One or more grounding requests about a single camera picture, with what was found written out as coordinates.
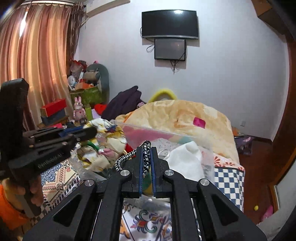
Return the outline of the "left hand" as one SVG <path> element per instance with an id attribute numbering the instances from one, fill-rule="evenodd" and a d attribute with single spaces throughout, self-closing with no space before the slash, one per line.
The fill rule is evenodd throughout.
<path id="1" fill-rule="evenodd" d="M 4 196 L 6 200 L 17 210 L 23 210 L 23 206 L 17 199 L 17 196 L 24 196 L 26 190 L 24 187 L 15 184 L 10 179 L 4 179 L 1 181 L 1 185 L 4 189 Z M 35 177 L 30 184 L 30 192 L 33 194 L 31 198 L 32 204 L 41 206 L 44 202 L 43 189 L 41 176 Z"/>

